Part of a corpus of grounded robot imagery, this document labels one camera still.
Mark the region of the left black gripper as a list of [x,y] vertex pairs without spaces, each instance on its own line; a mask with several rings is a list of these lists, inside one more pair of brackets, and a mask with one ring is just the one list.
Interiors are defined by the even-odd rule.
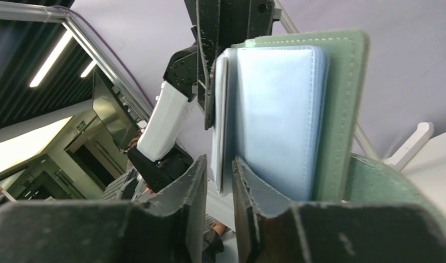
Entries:
[[221,47],[255,37],[269,36],[272,33],[273,23],[281,19],[281,8],[276,7],[275,1],[184,1],[184,3],[192,24],[194,44],[199,44],[205,79],[204,128],[208,130],[214,125],[213,64],[218,50],[218,30]]

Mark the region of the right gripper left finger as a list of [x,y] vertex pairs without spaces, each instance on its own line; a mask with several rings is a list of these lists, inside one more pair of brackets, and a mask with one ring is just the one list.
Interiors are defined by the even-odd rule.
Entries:
[[19,201],[0,207],[0,262],[201,262],[207,157],[142,203]]

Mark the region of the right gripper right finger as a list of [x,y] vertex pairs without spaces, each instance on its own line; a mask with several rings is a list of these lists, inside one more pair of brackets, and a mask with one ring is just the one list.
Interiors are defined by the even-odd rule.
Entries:
[[342,202],[294,202],[236,157],[239,262],[446,262],[446,217],[403,175],[352,156]]

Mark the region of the white black-stripe card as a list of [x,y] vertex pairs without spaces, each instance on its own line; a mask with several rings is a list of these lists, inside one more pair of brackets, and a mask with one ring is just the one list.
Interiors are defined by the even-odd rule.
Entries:
[[230,78],[230,61],[233,57],[232,49],[225,50],[215,63],[215,117],[213,125],[213,140],[211,151],[211,170],[217,193],[225,197],[225,125],[226,125],[226,97]]

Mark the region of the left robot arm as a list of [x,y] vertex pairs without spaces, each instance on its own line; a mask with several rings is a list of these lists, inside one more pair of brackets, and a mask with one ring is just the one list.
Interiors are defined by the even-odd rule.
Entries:
[[176,143],[179,130],[197,101],[204,127],[215,123],[215,62],[233,44],[268,36],[281,18],[274,1],[186,1],[195,43],[176,52],[163,76],[161,92],[128,158],[149,189],[157,193],[192,164]]

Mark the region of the white clothes rack pole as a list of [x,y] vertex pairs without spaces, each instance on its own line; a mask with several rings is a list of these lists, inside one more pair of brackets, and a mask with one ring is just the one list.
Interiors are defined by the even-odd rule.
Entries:
[[359,125],[379,157],[387,158],[415,131],[406,113],[407,90],[415,75],[411,48],[404,38],[415,14],[400,1],[279,1],[288,27],[299,32],[358,28],[370,38],[368,71]]

